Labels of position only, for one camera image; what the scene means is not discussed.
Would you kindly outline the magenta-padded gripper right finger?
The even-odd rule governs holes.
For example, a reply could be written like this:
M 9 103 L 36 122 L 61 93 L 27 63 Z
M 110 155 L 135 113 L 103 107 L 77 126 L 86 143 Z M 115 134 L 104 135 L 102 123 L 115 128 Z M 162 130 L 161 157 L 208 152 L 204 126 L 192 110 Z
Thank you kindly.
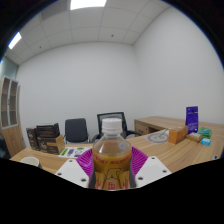
M 171 171 L 156 156 L 148 157 L 139 149 L 132 148 L 131 187 L 143 187 L 170 174 Z

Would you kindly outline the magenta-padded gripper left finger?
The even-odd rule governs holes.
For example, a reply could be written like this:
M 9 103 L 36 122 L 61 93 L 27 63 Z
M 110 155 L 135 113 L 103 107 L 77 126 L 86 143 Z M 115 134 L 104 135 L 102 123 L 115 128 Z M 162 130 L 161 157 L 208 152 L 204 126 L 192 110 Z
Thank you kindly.
M 89 188 L 93 171 L 92 150 L 89 149 L 77 159 L 68 159 L 55 175 L 78 186 Z

